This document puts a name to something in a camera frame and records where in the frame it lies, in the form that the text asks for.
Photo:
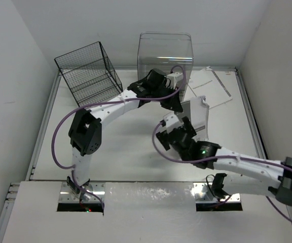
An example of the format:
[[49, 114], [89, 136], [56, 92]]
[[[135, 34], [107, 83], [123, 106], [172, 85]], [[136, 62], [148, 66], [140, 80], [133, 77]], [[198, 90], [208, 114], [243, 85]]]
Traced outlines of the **clear plastic drawer cabinet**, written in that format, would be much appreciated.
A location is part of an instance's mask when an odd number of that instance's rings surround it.
[[191, 35], [188, 33], [144, 32], [139, 36], [137, 53], [138, 79], [157, 68], [167, 75], [174, 73], [186, 74], [186, 82], [182, 87], [180, 101], [185, 99], [187, 84], [193, 69], [194, 55]]

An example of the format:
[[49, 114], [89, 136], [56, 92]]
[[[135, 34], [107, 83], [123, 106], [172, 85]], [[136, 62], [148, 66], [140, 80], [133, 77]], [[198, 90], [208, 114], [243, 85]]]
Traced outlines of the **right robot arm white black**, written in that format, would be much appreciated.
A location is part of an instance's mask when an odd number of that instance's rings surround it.
[[240, 193], [272, 197], [292, 207], [292, 157], [269, 160], [231, 151], [217, 143], [197, 141], [196, 131], [187, 117], [176, 115], [161, 120], [154, 128], [152, 141], [166, 151], [173, 149], [179, 159], [163, 158], [200, 169], [217, 170], [210, 186], [218, 198]]

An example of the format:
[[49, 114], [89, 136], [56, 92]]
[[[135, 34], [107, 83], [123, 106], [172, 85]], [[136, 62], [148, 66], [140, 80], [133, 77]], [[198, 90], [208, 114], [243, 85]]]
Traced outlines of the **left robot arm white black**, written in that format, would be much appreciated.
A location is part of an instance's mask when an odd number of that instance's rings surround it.
[[91, 156], [101, 146], [102, 130], [123, 114], [155, 101], [161, 107], [182, 112], [180, 94], [187, 84], [185, 70], [171, 70], [169, 74], [151, 69], [142, 79], [131, 83], [122, 93], [108, 102], [91, 108], [81, 108], [75, 113], [69, 129], [74, 169], [67, 178], [67, 184], [74, 193], [89, 183]]

